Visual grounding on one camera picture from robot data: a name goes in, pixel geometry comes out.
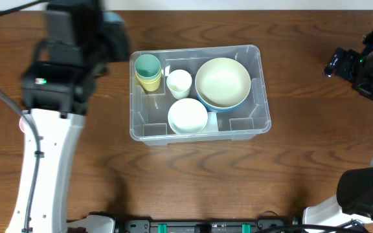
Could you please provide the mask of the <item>yellow cup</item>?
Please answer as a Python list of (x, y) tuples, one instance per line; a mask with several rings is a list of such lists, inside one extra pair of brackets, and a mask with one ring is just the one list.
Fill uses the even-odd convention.
[(143, 80), (141, 78), (137, 78), (137, 79), (141, 83), (143, 89), (149, 92), (156, 91), (159, 88), (160, 83), (161, 83), (160, 77), (157, 77), (153, 80)]
[(161, 78), (161, 73), (158, 72), (157, 74), (155, 74), (153, 76), (146, 77), (146, 76), (142, 76), (142, 75), (140, 75), (139, 73), (136, 72), (135, 76), (138, 79), (138, 81), (140, 81), (142, 83), (154, 83), (156, 80), (159, 80)]

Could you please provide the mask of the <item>mint green cup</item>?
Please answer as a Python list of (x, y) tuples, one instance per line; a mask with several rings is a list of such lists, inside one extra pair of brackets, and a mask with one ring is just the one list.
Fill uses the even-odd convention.
[(135, 72), (142, 76), (153, 76), (161, 72), (161, 62), (151, 54), (143, 54), (135, 60)]

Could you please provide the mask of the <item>pink cup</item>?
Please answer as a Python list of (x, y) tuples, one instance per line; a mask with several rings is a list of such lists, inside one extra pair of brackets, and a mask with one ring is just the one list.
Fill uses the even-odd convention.
[(22, 117), (19, 120), (19, 128), (20, 128), (21, 132), (25, 134), (24, 121), (23, 121)]

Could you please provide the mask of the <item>cream white cup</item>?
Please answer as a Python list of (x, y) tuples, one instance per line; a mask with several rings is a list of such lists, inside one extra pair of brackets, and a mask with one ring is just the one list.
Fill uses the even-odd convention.
[(180, 100), (189, 95), (192, 86), (192, 76), (185, 70), (174, 70), (166, 79), (166, 84), (172, 96)]

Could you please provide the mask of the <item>white bowl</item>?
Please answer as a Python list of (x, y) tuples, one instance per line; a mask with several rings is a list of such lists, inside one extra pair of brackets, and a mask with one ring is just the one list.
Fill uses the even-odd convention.
[(168, 123), (180, 128), (207, 125), (208, 118), (204, 105), (192, 98), (176, 101), (168, 111)]

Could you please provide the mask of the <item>light grey bowl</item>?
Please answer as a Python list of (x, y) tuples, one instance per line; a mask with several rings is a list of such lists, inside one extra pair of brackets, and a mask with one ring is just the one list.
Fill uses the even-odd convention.
[(200, 133), (202, 132), (206, 125), (194, 126), (194, 127), (183, 127), (180, 128), (175, 124), (169, 124), (171, 130), (176, 134), (191, 134), (191, 133)]

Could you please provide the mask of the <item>dark blue bowl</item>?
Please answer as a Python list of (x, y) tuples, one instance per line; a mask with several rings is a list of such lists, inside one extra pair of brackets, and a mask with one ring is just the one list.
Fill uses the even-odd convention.
[(230, 113), (230, 112), (237, 110), (238, 108), (239, 107), (228, 108), (228, 109), (216, 109), (216, 108), (206, 107), (208, 111), (214, 112), (214, 113)]
[(197, 94), (197, 98), (205, 107), (211, 107), (211, 108), (216, 108), (216, 109), (228, 109), (228, 108), (240, 107), (247, 99), (247, 98), (244, 98), (239, 104), (236, 104), (232, 107), (216, 107), (216, 106), (206, 103), (206, 101), (204, 101), (204, 99), (199, 94)]

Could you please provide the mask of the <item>large beige bowl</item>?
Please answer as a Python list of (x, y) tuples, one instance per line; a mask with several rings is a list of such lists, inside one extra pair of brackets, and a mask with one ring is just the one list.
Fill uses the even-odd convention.
[(197, 71), (195, 88), (206, 103), (216, 107), (232, 107), (247, 98), (251, 90), (251, 77), (238, 61), (214, 58)]

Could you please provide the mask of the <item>light blue cup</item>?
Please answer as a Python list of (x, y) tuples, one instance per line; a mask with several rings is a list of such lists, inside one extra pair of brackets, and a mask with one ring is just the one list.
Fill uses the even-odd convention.
[(119, 14), (112, 11), (103, 12), (103, 19), (104, 23), (108, 24), (124, 24), (123, 18)]

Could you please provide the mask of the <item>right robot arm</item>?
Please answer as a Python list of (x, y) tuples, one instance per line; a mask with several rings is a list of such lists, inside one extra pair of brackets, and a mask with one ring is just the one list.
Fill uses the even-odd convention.
[[(361, 52), (336, 48), (323, 73), (348, 81), (352, 89), (373, 101), (373, 30), (362, 39)], [(364, 232), (373, 223), (373, 153), (370, 164), (342, 174), (336, 193), (305, 208), (298, 224), (300, 232)]]

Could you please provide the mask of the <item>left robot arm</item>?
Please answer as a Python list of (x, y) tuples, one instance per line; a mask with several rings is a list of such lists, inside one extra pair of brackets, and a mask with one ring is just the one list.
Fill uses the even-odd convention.
[(25, 149), (8, 232), (115, 232), (107, 214), (67, 219), (73, 157), (96, 79), (128, 61), (123, 19), (98, 0), (51, 1), (46, 36), (21, 78)]

